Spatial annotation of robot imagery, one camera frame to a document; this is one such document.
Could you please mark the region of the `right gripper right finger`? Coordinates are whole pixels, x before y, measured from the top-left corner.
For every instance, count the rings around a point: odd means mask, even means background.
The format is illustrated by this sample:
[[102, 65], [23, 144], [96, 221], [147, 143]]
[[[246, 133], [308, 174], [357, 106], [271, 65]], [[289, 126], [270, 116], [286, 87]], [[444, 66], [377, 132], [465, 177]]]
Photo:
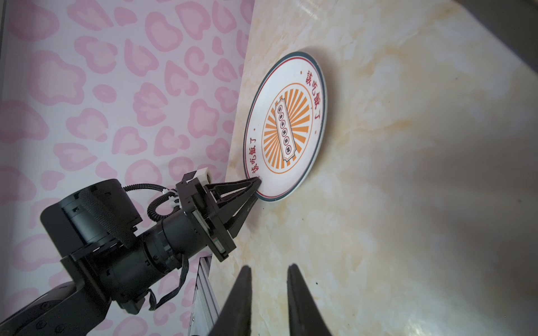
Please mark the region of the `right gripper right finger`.
[[331, 335], [297, 264], [287, 271], [289, 332], [297, 335]]

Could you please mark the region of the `black wire dish rack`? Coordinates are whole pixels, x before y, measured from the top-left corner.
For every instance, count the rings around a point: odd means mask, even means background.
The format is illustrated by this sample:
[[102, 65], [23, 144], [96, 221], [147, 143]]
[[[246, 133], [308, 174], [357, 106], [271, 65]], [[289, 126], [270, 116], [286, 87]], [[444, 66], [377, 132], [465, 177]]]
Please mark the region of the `black wire dish rack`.
[[458, 0], [489, 32], [537, 71], [537, 2]]

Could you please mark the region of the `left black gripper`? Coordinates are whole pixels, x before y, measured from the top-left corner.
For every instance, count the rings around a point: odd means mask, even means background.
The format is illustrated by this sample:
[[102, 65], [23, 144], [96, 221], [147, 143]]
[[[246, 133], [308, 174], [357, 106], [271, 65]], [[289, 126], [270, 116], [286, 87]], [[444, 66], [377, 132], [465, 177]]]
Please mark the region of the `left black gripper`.
[[219, 262], [236, 248], [238, 236], [261, 185], [257, 176], [234, 182], [203, 184], [196, 175], [184, 175], [176, 185], [182, 211]]

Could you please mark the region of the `small orange sunburst plate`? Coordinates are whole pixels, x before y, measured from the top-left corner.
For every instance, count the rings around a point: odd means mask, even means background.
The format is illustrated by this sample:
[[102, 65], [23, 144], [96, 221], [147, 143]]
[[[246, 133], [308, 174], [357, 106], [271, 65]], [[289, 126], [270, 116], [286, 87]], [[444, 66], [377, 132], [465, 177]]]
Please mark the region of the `small orange sunburst plate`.
[[305, 181], [322, 146], [327, 98], [322, 69], [306, 52], [284, 56], [265, 75], [242, 142], [245, 176], [261, 180], [259, 199], [278, 202]]

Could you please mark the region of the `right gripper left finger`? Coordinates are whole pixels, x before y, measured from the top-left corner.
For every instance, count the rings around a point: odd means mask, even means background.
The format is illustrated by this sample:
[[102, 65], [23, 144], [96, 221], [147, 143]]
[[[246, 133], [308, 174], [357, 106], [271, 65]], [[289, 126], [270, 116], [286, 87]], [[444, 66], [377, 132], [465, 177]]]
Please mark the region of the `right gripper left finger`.
[[209, 336], [252, 334], [252, 269], [243, 266]]

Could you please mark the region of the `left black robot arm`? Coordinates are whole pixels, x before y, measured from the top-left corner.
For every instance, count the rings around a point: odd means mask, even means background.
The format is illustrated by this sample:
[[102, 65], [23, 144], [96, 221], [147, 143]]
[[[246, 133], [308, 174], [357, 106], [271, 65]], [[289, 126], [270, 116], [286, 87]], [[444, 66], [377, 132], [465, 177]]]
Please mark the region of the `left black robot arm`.
[[105, 320], [112, 302], [129, 314], [145, 303], [156, 310], [177, 294], [157, 299], [152, 286], [174, 270], [182, 281], [189, 260], [204, 248], [224, 260], [257, 200], [258, 177], [207, 183], [188, 173], [168, 193], [175, 210], [136, 234], [142, 218], [127, 188], [109, 179], [46, 208], [41, 222], [61, 255], [70, 281], [8, 317], [3, 335], [86, 335]]

